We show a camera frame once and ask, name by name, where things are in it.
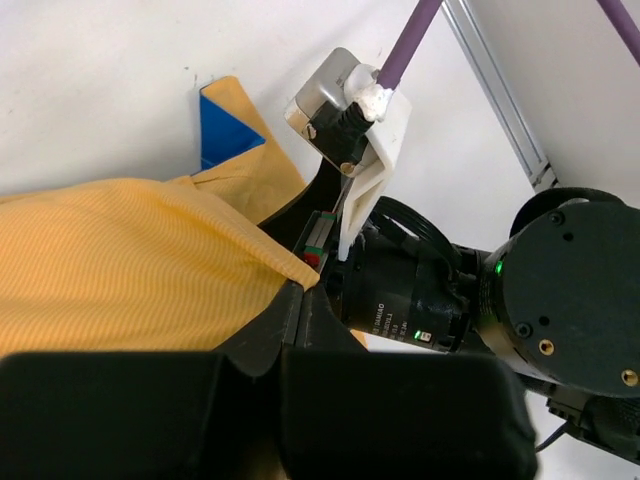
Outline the orange pillowcase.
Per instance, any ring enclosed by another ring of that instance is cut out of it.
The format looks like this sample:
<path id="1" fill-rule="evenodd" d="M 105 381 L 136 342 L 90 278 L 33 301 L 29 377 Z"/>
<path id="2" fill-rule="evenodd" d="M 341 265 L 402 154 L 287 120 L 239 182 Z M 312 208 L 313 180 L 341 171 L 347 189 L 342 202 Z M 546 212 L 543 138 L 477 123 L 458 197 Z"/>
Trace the orange pillowcase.
<path id="1" fill-rule="evenodd" d="M 265 139 L 168 181 L 120 178 L 1 200 L 1 352 L 209 350 L 287 281 L 319 275 L 260 225 L 304 181 L 241 86 L 204 97 Z"/>

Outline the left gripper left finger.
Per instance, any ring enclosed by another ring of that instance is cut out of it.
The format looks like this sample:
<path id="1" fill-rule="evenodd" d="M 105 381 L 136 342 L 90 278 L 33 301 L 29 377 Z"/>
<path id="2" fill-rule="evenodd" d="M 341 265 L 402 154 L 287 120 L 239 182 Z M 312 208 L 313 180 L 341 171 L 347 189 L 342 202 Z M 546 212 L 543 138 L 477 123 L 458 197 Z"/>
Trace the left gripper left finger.
<path id="1" fill-rule="evenodd" d="M 281 479 L 281 348 L 302 288 L 213 350 L 35 352 L 1 362 L 5 479 Z"/>

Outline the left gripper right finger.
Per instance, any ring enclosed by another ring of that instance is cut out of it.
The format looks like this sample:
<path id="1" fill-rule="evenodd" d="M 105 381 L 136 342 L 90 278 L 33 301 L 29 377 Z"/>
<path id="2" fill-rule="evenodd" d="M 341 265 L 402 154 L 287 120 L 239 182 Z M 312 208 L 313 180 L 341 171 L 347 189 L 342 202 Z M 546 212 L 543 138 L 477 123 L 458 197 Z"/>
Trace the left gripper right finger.
<path id="1" fill-rule="evenodd" d="M 282 354 L 282 457 L 293 479 L 532 479 L 523 387 L 483 355 L 374 353 L 325 293 Z"/>

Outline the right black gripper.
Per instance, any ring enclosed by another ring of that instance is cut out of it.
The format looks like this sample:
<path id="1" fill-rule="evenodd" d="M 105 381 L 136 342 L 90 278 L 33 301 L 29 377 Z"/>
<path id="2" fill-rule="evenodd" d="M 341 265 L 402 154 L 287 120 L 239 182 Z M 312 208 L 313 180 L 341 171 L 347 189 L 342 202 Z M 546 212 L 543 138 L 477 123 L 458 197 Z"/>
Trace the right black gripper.
<path id="1" fill-rule="evenodd" d="M 472 324 L 480 254 L 450 243 L 407 205 L 382 197 L 338 257 L 355 182 L 328 161 L 260 228 L 320 275 L 301 295 L 294 345 L 320 347 L 354 330 L 437 353 L 477 354 Z"/>

